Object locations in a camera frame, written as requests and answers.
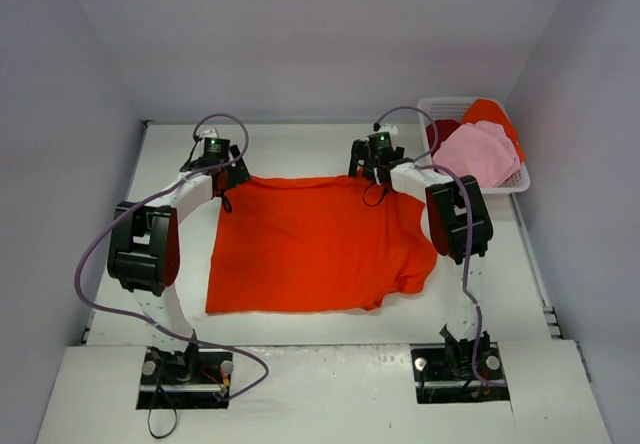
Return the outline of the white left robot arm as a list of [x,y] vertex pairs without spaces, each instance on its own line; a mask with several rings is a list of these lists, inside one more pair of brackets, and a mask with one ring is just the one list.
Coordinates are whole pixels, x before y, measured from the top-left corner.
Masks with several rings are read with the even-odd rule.
[[176,188],[132,212],[111,232],[107,272],[152,321],[151,353],[170,381],[191,382],[200,370],[199,349],[191,342],[196,332],[175,288],[181,264],[179,225],[215,198],[230,213],[227,192],[249,180],[239,147],[207,130],[195,139]]

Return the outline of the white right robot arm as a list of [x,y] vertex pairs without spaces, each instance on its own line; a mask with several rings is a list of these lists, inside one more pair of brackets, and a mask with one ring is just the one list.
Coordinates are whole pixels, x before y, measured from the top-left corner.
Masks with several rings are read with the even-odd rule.
[[477,180],[457,176],[438,164],[421,164],[393,142],[395,130],[380,131],[351,145],[348,175],[361,176],[426,205],[427,237],[456,272],[449,285],[449,305],[441,336],[445,369],[464,376],[479,368],[490,346],[483,327],[480,297],[482,267],[494,230]]

